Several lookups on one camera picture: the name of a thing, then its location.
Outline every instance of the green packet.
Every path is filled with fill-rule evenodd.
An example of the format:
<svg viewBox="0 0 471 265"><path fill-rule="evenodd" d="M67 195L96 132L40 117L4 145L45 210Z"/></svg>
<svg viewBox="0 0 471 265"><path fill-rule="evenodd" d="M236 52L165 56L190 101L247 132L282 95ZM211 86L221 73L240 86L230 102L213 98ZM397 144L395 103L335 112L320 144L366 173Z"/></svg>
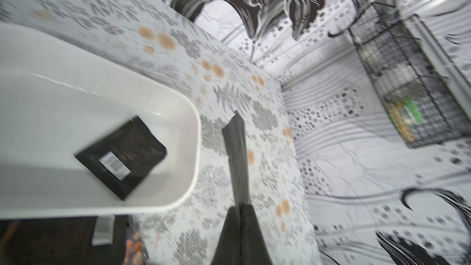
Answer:
<svg viewBox="0 0 471 265"><path fill-rule="evenodd" d="M417 108L417 105L410 97L406 97L403 100L403 103L407 107L407 109L409 110L410 114L412 115L412 117L414 118L417 124L425 123L425 119L423 118L422 113L420 112L420 110Z"/></svg>

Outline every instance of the fern print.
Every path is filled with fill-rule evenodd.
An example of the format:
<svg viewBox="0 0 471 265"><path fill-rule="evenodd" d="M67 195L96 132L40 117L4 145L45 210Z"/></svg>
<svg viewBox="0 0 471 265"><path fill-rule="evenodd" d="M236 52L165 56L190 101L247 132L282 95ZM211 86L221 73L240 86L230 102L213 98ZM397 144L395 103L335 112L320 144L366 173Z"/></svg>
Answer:
<svg viewBox="0 0 471 265"><path fill-rule="evenodd" d="M243 114L247 112L252 102L252 97L230 83L226 83L223 87L218 85L217 89L214 87L214 93L216 94L218 105L222 105L224 112L226 112L226 107L228 107L231 111L238 109Z"/></svg>
<svg viewBox="0 0 471 265"><path fill-rule="evenodd" d="M256 128L262 131L268 131L278 127L278 119L270 109L262 106L262 103L256 101L253 103L255 114L252 114L252 120Z"/></svg>
<svg viewBox="0 0 471 265"><path fill-rule="evenodd" d="M222 128L226 126L221 118L212 121L204 115L201 118L201 144L208 149L214 150L220 156L226 155L226 147L222 138Z"/></svg>
<svg viewBox="0 0 471 265"><path fill-rule="evenodd" d="M278 142L278 137L276 137L273 133L269 133L269 132L262 133L262 134L260 135L260 138L261 138L263 141L269 142L269 143L271 143L271 144L274 144L274 143L277 143L277 142Z"/></svg>

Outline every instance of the floral bedsheet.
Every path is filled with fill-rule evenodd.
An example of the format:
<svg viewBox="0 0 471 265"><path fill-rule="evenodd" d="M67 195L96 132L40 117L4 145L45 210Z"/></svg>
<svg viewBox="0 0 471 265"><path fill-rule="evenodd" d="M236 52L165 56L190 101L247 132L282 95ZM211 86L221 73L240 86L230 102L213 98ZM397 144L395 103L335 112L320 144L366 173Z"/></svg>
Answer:
<svg viewBox="0 0 471 265"><path fill-rule="evenodd" d="M133 215L147 264L209 264L234 204L221 128L238 110L250 195L274 264L320 264L280 84L159 0L0 0L0 20L124 64L189 97L202 121L201 171L167 213Z"/></svg>

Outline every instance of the barcode label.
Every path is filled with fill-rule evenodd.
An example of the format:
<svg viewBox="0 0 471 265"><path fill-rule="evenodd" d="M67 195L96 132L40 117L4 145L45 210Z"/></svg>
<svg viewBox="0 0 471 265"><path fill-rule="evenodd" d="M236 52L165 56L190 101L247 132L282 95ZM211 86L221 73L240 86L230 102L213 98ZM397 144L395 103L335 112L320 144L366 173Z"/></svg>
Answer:
<svg viewBox="0 0 471 265"><path fill-rule="evenodd" d="M93 246L113 244L115 232L115 216L98 216L91 244Z"/></svg>
<svg viewBox="0 0 471 265"><path fill-rule="evenodd" d="M110 151L99 159L99 161L120 181L131 173L131 171L115 156L115 154Z"/></svg>

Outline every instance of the black wire basket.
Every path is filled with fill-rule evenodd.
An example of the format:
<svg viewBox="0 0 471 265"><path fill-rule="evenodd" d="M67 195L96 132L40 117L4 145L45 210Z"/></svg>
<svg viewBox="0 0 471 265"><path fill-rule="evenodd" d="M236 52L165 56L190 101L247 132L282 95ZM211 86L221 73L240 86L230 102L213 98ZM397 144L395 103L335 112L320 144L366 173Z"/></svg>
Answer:
<svg viewBox="0 0 471 265"><path fill-rule="evenodd" d="M381 103L406 145L471 134L471 123L393 6L372 3L348 29Z"/></svg>

